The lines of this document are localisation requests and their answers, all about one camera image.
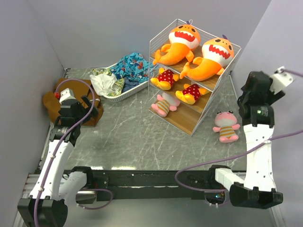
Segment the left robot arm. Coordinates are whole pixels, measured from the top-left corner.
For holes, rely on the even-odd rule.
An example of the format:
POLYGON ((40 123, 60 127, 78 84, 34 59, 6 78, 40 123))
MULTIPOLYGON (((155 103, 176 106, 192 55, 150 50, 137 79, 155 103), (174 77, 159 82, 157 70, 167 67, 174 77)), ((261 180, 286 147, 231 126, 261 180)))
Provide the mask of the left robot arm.
POLYGON ((73 151, 83 122, 98 114, 87 96, 82 96, 84 107, 74 97, 60 98, 61 108, 50 132, 49 147, 39 178, 27 198, 18 202, 18 211, 27 227, 62 227, 68 207, 76 204, 80 190, 95 187, 92 169, 74 167, 62 183, 66 162, 73 151))

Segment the pink frog plush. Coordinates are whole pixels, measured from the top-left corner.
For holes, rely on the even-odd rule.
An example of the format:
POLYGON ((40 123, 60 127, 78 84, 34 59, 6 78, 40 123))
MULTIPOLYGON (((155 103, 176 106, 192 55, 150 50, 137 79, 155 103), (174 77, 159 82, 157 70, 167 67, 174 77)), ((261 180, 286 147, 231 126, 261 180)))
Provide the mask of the pink frog plush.
POLYGON ((218 112, 214 119, 214 133, 219 133, 221 143, 232 143, 239 139, 236 130, 240 128, 233 111, 218 112))
POLYGON ((170 111, 174 112, 180 105, 180 101, 166 93, 162 95, 157 95, 157 102, 151 105, 152 110, 154 110, 159 116, 166 117, 170 111))

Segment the large orange shark plush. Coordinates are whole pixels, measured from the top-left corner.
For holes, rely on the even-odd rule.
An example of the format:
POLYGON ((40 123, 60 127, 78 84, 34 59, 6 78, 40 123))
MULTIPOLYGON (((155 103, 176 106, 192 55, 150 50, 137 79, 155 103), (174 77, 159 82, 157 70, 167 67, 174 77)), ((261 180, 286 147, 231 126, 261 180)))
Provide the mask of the large orange shark plush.
POLYGON ((191 62, 194 59, 193 51, 200 45, 200 41, 200 34, 191 21, 178 25, 169 33, 169 43, 156 51, 152 63, 171 66, 183 59, 191 62))

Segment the yellow frog plush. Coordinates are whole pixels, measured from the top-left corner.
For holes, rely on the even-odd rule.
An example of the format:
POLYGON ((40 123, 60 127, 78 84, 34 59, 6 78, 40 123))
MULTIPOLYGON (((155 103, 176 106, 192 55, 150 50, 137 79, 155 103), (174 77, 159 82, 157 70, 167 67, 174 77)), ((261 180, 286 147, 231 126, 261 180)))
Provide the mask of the yellow frog plush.
POLYGON ((179 78, 179 74, 174 73, 172 70, 160 68, 159 75, 151 78, 150 82, 162 90, 170 90, 179 78))
POLYGON ((208 94, 210 91, 200 87, 198 84, 184 84, 182 91, 176 91, 176 97, 184 103, 193 105, 200 96, 208 94))

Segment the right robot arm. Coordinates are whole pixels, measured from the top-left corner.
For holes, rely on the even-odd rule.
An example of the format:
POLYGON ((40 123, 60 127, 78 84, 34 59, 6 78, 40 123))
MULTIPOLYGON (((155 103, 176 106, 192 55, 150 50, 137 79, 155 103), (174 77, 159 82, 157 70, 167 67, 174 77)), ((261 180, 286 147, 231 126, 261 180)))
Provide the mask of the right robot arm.
POLYGON ((245 179, 230 168, 213 165, 214 173, 207 177, 210 187, 221 185, 229 192, 235 207, 268 209, 283 202, 272 170, 272 136, 275 117, 271 106, 282 98, 284 88, 292 82, 286 73, 276 71, 269 76, 262 71, 249 73, 237 104, 246 138, 247 169, 245 179))

